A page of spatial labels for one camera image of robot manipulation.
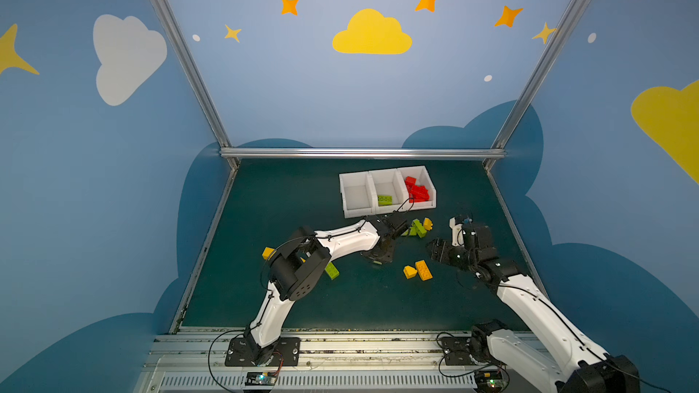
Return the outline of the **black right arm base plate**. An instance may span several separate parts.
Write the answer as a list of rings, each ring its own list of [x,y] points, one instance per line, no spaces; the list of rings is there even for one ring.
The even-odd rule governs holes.
[[[478,360],[471,354],[469,336],[440,335],[438,346],[442,349],[443,363],[448,367],[473,366]]]

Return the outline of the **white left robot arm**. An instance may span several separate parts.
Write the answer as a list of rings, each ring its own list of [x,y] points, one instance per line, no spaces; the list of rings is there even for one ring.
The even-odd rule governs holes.
[[[396,240],[408,229],[400,213],[368,216],[340,229],[302,227],[267,260],[265,297],[245,329],[247,345],[257,355],[273,349],[294,303],[311,293],[331,262],[360,253],[380,265],[391,263]]]

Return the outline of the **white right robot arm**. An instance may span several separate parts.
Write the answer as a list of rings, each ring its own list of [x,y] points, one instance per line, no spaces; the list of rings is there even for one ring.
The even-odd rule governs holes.
[[[635,364],[613,356],[582,333],[540,291],[533,278],[493,244],[491,229],[469,218],[450,220],[451,239],[436,238],[431,259],[473,273],[508,306],[544,346],[538,351],[522,342],[499,320],[477,324],[467,340],[441,338],[443,359],[466,360],[488,367],[511,368],[541,392],[638,392]]]

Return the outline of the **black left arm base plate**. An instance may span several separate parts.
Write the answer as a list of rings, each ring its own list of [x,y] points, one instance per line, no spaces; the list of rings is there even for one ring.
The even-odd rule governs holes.
[[[233,338],[225,358],[226,367],[297,367],[300,360],[300,338],[280,338],[274,345],[258,349],[245,338]]]

